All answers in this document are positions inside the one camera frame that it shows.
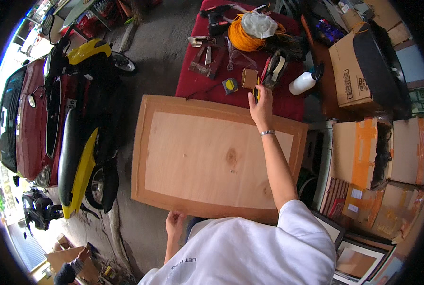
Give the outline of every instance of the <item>silver bracelet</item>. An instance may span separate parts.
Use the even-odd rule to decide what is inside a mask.
[[[264,132],[261,132],[261,136],[265,135],[265,134],[275,134],[275,131],[270,129],[270,130],[266,130]]]

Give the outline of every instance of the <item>cordless drill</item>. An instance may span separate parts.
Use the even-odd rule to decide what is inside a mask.
[[[231,5],[213,6],[200,12],[201,17],[209,18],[209,25],[207,26],[209,36],[219,36],[228,30],[230,23],[226,21],[227,18],[223,16],[223,12],[231,7]]]

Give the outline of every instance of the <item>white t-shirt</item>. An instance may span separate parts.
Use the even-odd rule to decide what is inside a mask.
[[[168,263],[139,284],[315,285],[330,284],[334,276],[335,246],[299,200],[283,205],[276,227],[222,218],[200,222],[191,233]]]

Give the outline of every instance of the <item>car windshield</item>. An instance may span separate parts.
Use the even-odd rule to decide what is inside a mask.
[[[19,99],[26,69],[23,67],[8,78],[0,103],[0,159],[12,172],[17,172],[15,136]]]

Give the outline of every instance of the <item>yellow tape measure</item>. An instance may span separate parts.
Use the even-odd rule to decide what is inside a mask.
[[[259,98],[261,95],[259,94],[259,90],[255,87],[253,88],[253,96],[255,97],[255,103],[258,104]]]
[[[223,87],[225,88],[226,95],[236,92],[238,90],[238,82],[234,78],[223,80]]]

